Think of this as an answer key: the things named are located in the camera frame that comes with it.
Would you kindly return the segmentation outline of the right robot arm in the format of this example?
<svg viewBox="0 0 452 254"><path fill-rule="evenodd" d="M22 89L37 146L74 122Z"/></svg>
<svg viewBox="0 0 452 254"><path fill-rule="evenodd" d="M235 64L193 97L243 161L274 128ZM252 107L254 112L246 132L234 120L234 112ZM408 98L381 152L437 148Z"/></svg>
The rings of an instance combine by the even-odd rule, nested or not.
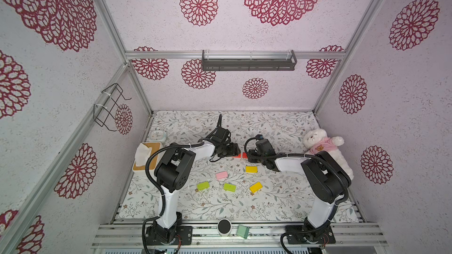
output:
<svg viewBox="0 0 452 254"><path fill-rule="evenodd" d="M296 243L326 245L333 237L331 222L339 205L349 198L351 177L325 151L312 154L278 154L269 140L256 135L246 140L244 153L251 163L260 163L275 172L295 172L304 175L314 193L311 211L302 225L286 227L280 243L286 253L291 251L284 240Z"/></svg>

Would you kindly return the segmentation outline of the yellow rectangular block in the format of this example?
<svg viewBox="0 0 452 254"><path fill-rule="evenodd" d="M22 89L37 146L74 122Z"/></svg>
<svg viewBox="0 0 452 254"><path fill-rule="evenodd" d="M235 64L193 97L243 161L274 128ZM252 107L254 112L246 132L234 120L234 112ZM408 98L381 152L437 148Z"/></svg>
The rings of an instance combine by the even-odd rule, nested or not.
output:
<svg viewBox="0 0 452 254"><path fill-rule="evenodd" d="M256 174L258 172L258 167L246 167L246 173Z"/></svg>

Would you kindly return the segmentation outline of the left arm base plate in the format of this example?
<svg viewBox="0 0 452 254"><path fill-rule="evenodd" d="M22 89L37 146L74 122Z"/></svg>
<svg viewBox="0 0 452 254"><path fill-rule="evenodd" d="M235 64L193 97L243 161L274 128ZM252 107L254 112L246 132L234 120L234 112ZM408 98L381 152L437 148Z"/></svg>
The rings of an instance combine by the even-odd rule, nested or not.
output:
<svg viewBox="0 0 452 254"><path fill-rule="evenodd" d="M192 226L173 226L169 229L160 225L149 226L145 231L147 246L157 245L191 245L193 238Z"/></svg>

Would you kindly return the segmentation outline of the pink block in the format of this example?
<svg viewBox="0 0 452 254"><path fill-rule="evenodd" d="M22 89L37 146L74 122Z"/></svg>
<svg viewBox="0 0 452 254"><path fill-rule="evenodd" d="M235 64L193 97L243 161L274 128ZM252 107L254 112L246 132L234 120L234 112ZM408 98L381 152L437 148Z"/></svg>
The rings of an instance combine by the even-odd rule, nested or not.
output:
<svg viewBox="0 0 452 254"><path fill-rule="evenodd" d="M223 180L223 179L227 179L228 178L228 172L227 171L223 171L223 172L216 173L215 174L215 178L218 181Z"/></svg>

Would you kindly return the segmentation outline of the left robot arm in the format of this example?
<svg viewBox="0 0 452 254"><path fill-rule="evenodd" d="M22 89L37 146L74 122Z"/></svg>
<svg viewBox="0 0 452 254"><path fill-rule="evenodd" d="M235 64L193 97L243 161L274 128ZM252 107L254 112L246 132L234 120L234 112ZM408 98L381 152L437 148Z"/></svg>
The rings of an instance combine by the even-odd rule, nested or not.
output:
<svg viewBox="0 0 452 254"><path fill-rule="evenodd" d="M241 154L238 144L231 141L231 132L222 127L222 115L206 137L195 144L171 143L153 152L145 163L148 180L160 193L158 215L142 223L142 244L146 254L164 254L164 250L149 250L150 246L173 245L176 252L191 243L192 227L182 227L182 213L177 210L179 191L187 183L193 164L201 159L217 162Z"/></svg>

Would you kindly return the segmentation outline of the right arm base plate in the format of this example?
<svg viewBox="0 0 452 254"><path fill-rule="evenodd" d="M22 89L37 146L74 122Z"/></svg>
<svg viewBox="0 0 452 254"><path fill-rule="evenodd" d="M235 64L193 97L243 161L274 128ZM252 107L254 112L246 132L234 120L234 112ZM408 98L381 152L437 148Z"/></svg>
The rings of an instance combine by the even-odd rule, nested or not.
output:
<svg viewBox="0 0 452 254"><path fill-rule="evenodd" d="M334 237L331 226L323 230L318 230L309 234L300 234L300 232L307 232L307 229L302 225L288 225L285 227L285 232L290 234L287 236L288 243L290 245L299 244L335 244L336 239Z"/></svg>

